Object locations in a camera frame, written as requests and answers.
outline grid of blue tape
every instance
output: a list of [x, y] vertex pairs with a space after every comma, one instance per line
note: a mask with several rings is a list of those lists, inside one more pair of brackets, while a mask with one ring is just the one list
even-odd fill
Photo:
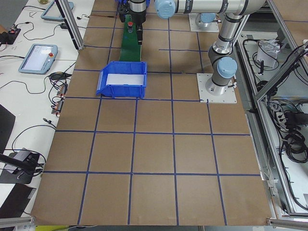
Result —
[[[93, 11], [93, 12], [113, 12], [113, 11]], [[113, 27], [113, 33], [112, 33], [112, 39], [109, 47], [98, 47], [98, 46], [89, 46], [89, 47], [94, 47], [94, 48], [107, 48], [109, 49], [108, 53], [108, 62], [110, 58], [110, 52], [111, 49], [119, 49], [112, 47], [112, 41], [115, 33], [115, 29], [117, 29], [116, 25], [116, 20], [114, 23]], [[161, 74], [170, 74], [170, 83], [171, 83], [171, 99], [109, 99], [109, 98], [103, 98], [103, 96], [100, 97], [67, 97], [71, 99], [95, 99], [99, 100], [99, 108], [98, 108], [98, 113], [96, 117], [96, 123], [95, 123], [95, 129], [94, 131], [88, 131], [88, 130], [57, 130], [56, 132], [89, 132], [93, 133], [93, 139], [92, 139], [92, 144], [91, 144], [91, 149], [90, 149], [90, 156], [89, 156], [89, 161], [88, 161], [88, 166], [87, 166], [87, 171], [44, 171], [46, 173], [72, 173], [72, 174], [86, 174], [85, 178], [85, 183], [84, 183], [84, 189], [83, 189], [83, 194], [82, 194], [82, 199], [81, 199], [81, 204], [80, 204], [80, 210], [79, 210], [79, 216], [78, 216], [78, 222], [77, 224], [80, 224], [81, 216], [82, 216], [82, 209], [83, 209], [83, 203], [85, 199], [85, 193], [86, 193], [86, 187], [87, 187], [87, 182], [88, 182], [88, 176], [89, 174], [115, 174], [115, 175], [130, 175], [130, 181], [129, 181], [129, 201], [128, 201], [128, 225], [130, 224], [130, 208], [131, 208], [131, 196], [132, 196], [132, 184], [133, 184], [133, 175], [166, 175], [166, 176], [174, 176], [174, 184], [175, 184], [175, 210], [176, 210], [176, 221], [177, 225], [179, 225], [179, 209], [178, 209], [178, 195], [177, 195], [177, 176], [216, 176], [218, 179], [218, 187], [219, 187], [219, 195], [220, 195], [220, 200], [221, 200], [221, 207], [222, 207], [222, 212], [223, 212], [223, 217], [224, 217], [224, 223], [225, 225], [228, 225], [227, 223], [227, 218], [226, 218], [226, 212], [225, 212], [225, 207], [224, 207], [224, 201], [223, 201], [223, 195], [222, 195], [222, 189], [221, 189], [221, 184], [220, 184], [220, 177], [237, 177], [237, 176], [247, 176], [247, 177], [259, 177], [260, 174], [221, 174], [219, 173], [218, 169], [218, 161], [217, 161], [217, 156], [216, 156], [216, 149], [215, 149], [215, 142], [214, 142], [214, 137], [215, 136], [250, 136], [250, 134], [223, 134], [223, 133], [214, 133], [212, 129], [212, 121], [211, 121], [211, 114], [210, 114], [210, 107], [209, 103], [207, 102], [207, 110], [208, 110], [208, 119], [209, 119], [209, 124], [210, 124], [210, 133], [176, 133], [174, 130], [174, 109], [173, 109], [173, 102], [199, 102], [196, 100], [174, 100], [173, 99], [173, 88], [172, 88], [172, 75], [173, 74], [181, 74], [177, 72], [172, 72], [171, 67], [171, 49], [170, 43], [170, 31], [176, 31], [176, 30], [171, 30], [170, 29], [170, 22], [168, 20], [168, 42], [169, 42], [169, 49], [161, 49], [164, 51], [169, 51], [169, 67], [170, 71], [169, 72], [149, 72], [149, 73], [161, 73]], [[176, 50], [176, 51], [195, 51], [198, 52], [200, 55], [200, 64], [201, 68], [203, 71], [203, 64], [202, 64], [202, 52], [207, 52], [203, 51], [200, 48], [200, 41], [199, 41], [199, 34], [197, 33], [197, 39], [198, 39], [198, 47], [199, 50]], [[94, 71], [98, 72], [100, 70], [83, 70], [83, 69], [75, 69], [75, 71]], [[134, 131], [133, 132], [121, 132], [121, 131], [99, 131], [97, 130], [97, 125], [99, 121], [99, 115], [101, 112], [101, 107], [103, 104], [103, 101], [105, 100], [134, 100], [136, 101], [136, 107], [135, 107], [135, 119], [134, 119]], [[171, 102], [171, 112], [172, 112], [172, 132], [167, 133], [167, 132], [137, 132], [136, 131], [136, 123], [137, 123], [137, 110], [138, 110], [138, 101], [139, 100], [145, 100], [145, 101], [170, 101]], [[93, 147], [94, 147], [94, 141], [95, 141], [95, 136], [97, 133], [124, 133], [124, 134], [133, 134], [133, 148], [132, 148], [132, 157], [131, 157], [131, 168], [130, 172], [98, 172], [98, 171], [90, 171], [90, 162], [91, 162], [91, 157], [92, 157], [92, 152], [93, 152]], [[135, 137], [136, 134], [168, 134], [173, 136], [173, 161], [174, 161], [174, 172], [172, 173], [149, 173], [149, 172], [134, 172], [133, 171], [133, 163], [134, 163], [134, 149], [135, 149]], [[213, 150], [214, 150], [214, 159], [215, 159], [215, 165], [216, 165], [216, 173], [177, 173], [176, 170], [176, 150], [175, 150], [175, 135], [204, 135], [204, 136], [211, 136], [212, 139], [212, 145], [213, 145]]]

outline brown cardboard surface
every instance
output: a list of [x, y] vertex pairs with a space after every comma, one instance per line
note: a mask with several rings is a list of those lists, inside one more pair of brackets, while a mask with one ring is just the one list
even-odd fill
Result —
[[171, 51], [172, 72], [202, 73], [198, 51]]
[[74, 71], [66, 93], [67, 97], [99, 97], [97, 87], [99, 72]]
[[135, 106], [133, 100], [103, 100], [97, 130], [133, 131]]
[[136, 130], [172, 132], [171, 102], [139, 101]]
[[77, 224], [86, 174], [44, 173], [31, 211], [36, 225]]
[[96, 134], [90, 170], [130, 172], [132, 141], [132, 134]]
[[87, 28], [83, 41], [86, 46], [110, 47], [113, 31], [113, 28]]
[[79, 52], [75, 69], [79, 70], [102, 70], [108, 62], [109, 48], [86, 47]]
[[199, 50], [196, 32], [171, 31], [170, 45], [173, 50]]
[[93, 133], [56, 132], [45, 170], [87, 171]]
[[201, 59], [202, 59], [202, 67], [203, 67], [204, 73], [213, 73], [214, 70], [213, 70], [211, 61], [208, 57], [208, 53], [201, 52]]
[[82, 225], [127, 222], [129, 176], [90, 175], [81, 215]]
[[66, 99], [57, 129], [94, 131], [99, 103], [95, 99]]
[[200, 100], [196, 75], [172, 75], [173, 99]]
[[173, 172], [172, 139], [172, 135], [137, 134], [134, 172]]
[[144, 30], [142, 48], [151, 48], [153, 51], [169, 49], [169, 34], [163, 30]]
[[92, 11], [114, 11], [117, 10], [118, 2], [109, 0], [96, 0]]
[[121, 48], [122, 38], [123, 38], [123, 29], [115, 29], [114, 37], [112, 39], [112, 47]]
[[174, 102], [174, 130], [182, 133], [209, 133], [205, 103]]
[[178, 173], [216, 173], [210, 136], [175, 136]]
[[250, 136], [215, 136], [214, 141], [220, 173], [260, 173]]
[[149, 72], [169, 72], [169, 51], [142, 47], [141, 60], [147, 62]]
[[171, 99], [170, 74], [148, 73], [146, 99]]
[[155, 14], [146, 15], [146, 21], [143, 24], [143, 29], [161, 29], [168, 30], [168, 20], [157, 18]]
[[283, 20], [308, 21], [308, 2], [303, 0], [273, 0]]
[[294, 41], [298, 46], [303, 44], [303, 40], [308, 38], [308, 32], [305, 28], [308, 26], [307, 22], [285, 22], [289, 31], [292, 34]]
[[268, 201], [260, 177], [221, 177], [228, 225], [266, 225]]
[[170, 30], [190, 31], [189, 18], [185, 14], [176, 14], [169, 21]]
[[249, 128], [242, 105], [210, 104], [214, 133], [249, 134]]
[[174, 176], [133, 176], [132, 225], [176, 225]]
[[198, 32], [200, 48], [202, 51], [208, 51], [213, 43], [217, 40], [217, 33]]
[[224, 225], [217, 177], [178, 176], [180, 225]]
[[100, 17], [100, 16], [116, 16], [115, 12], [92, 12], [90, 16], [88, 27], [104, 27], [113, 28], [115, 25], [115, 18]]
[[[96, 0], [92, 14], [116, 6]], [[33, 215], [45, 225], [265, 224], [238, 92], [237, 104], [199, 103], [196, 73], [213, 72], [206, 51], [217, 34], [188, 32], [187, 15], [159, 19], [154, 1], [148, 12], [145, 99], [95, 95], [99, 71], [119, 59], [123, 24], [90, 17], [85, 41], [99, 47], [80, 51]]]

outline blue plastic bin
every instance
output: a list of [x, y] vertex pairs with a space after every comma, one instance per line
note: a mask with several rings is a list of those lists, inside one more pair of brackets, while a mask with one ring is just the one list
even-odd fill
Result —
[[[146, 88], [146, 62], [110, 62], [100, 72], [96, 94], [115, 97], [144, 98]], [[143, 85], [107, 85], [108, 74], [143, 75]]]

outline electronic device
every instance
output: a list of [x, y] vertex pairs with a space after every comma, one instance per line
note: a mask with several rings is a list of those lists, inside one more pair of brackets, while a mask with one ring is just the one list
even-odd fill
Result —
[[57, 53], [56, 45], [33, 44], [18, 71], [43, 75], [51, 68]]
[[[68, 4], [72, 10], [74, 7], [74, 3], [68, 2]], [[57, 21], [57, 22], [63, 21], [60, 11], [54, 1], [52, 1], [51, 4], [47, 7], [47, 9], [43, 12], [41, 18], [44, 20]]]
[[15, 116], [0, 104], [0, 153], [6, 148], [15, 124]]
[[0, 218], [19, 218], [23, 214], [36, 189], [17, 183], [0, 207]]
[[[27, 149], [23, 148], [22, 150], [20, 150], [15, 156], [14, 159], [16, 160], [20, 160], [20, 161], [25, 161], [27, 159], [27, 157], [31, 154], [30, 151], [28, 151]], [[18, 166], [15, 165], [5, 165], [4, 169], [7, 170], [9, 173], [14, 173], [15, 171], [18, 170]]]

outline robotic arm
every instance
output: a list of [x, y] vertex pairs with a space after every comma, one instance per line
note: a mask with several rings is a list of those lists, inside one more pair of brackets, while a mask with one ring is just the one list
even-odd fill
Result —
[[224, 13], [218, 39], [210, 47], [208, 56], [214, 74], [206, 83], [208, 92], [222, 95], [229, 80], [237, 71], [237, 63], [229, 57], [233, 40], [243, 15], [260, 9], [265, 0], [155, 0], [155, 9], [160, 18], [168, 19], [175, 13]]
[[119, 15], [121, 22], [125, 22], [125, 15], [130, 14], [131, 20], [136, 24], [138, 44], [142, 45], [143, 28], [142, 24], [145, 22], [146, 7], [149, 0], [121, 0], [119, 8]]

